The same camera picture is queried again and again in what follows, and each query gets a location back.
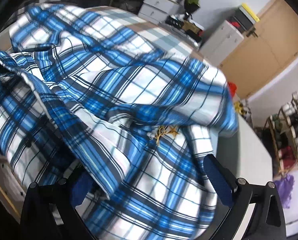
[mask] yellow item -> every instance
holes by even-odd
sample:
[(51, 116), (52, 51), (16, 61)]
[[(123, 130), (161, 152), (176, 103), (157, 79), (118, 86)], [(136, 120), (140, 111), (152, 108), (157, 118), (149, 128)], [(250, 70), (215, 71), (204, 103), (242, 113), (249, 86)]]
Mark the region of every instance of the yellow item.
[(239, 101), (235, 102), (233, 105), (234, 105), (234, 110), (236, 111), (236, 113), (238, 113), (238, 114), (245, 113), (245, 111), (243, 109), (243, 104), (241, 104)]
[(184, 25), (182, 26), (182, 29), (184, 31), (192, 30), (195, 34), (199, 34), (199, 32), (201, 31), (196, 25), (188, 21), (184, 21)]
[(174, 126), (174, 127), (170, 126), (170, 130), (167, 131), (168, 126), (166, 126), (166, 125), (159, 126), (158, 130), (156, 132), (156, 136), (155, 136), (155, 139), (157, 140), (157, 142), (156, 142), (157, 146), (160, 145), (160, 141), (159, 141), (160, 137), (165, 134), (172, 134), (173, 137), (175, 138), (177, 136), (177, 134), (179, 134), (178, 131), (176, 131), (176, 128), (177, 128), (176, 126)]
[(259, 22), (260, 19), (258, 18), (258, 16), (249, 8), (248, 5), (246, 5), (245, 3), (243, 3), (241, 5), (247, 12), (248, 14), (250, 14), (250, 16), (256, 21), (256, 22)]

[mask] red fabric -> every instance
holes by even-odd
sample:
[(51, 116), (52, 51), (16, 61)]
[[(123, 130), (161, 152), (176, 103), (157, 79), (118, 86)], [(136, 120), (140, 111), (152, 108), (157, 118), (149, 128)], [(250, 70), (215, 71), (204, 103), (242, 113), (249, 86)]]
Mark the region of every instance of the red fabric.
[(231, 82), (228, 82), (228, 86), (229, 86), (229, 90), (230, 90), (230, 95), (233, 98), (234, 94), (237, 91), (237, 86), (235, 83), (231, 83)]

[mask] wooden door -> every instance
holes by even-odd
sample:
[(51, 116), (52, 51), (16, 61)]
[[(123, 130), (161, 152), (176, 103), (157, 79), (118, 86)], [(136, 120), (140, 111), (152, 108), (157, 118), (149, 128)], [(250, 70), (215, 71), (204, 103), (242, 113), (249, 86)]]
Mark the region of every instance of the wooden door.
[(293, 9), (284, 0), (273, 0), (259, 15), (258, 37), (245, 37), (220, 64), (240, 98), (257, 92), (298, 56), (298, 15)]

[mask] blue gripper pad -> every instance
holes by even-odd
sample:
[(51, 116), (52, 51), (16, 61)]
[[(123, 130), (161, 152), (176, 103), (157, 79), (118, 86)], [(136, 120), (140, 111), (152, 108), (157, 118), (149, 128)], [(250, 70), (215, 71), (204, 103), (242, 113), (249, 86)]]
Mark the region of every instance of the blue gripper pad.
[(87, 193), (91, 190), (94, 180), (90, 174), (83, 169), (80, 172), (79, 177), (73, 181), (72, 188), (70, 189), (70, 203), (73, 207), (82, 204)]
[(203, 170), (208, 176), (222, 204), (231, 208), (234, 203), (234, 188), (232, 188), (225, 179), (225, 175), (228, 175), (227, 172), (223, 174), (226, 169), (220, 165), (212, 154), (208, 154), (203, 159)]

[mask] blue plaid fabric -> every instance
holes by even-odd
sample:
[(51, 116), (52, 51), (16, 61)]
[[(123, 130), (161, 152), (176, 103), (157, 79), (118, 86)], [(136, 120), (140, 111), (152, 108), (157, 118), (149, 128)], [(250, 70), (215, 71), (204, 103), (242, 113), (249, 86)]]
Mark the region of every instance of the blue plaid fabric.
[[(0, 147), (24, 186), (78, 159), (99, 189), (82, 218), (99, 239), (194, 239), (217, 197), (203, 170), (209, 128), (237, 120), (224, 75), (106, 15), (28, 8), (0, 51)], [(174, 129), (157, 142), (159, 126)]]

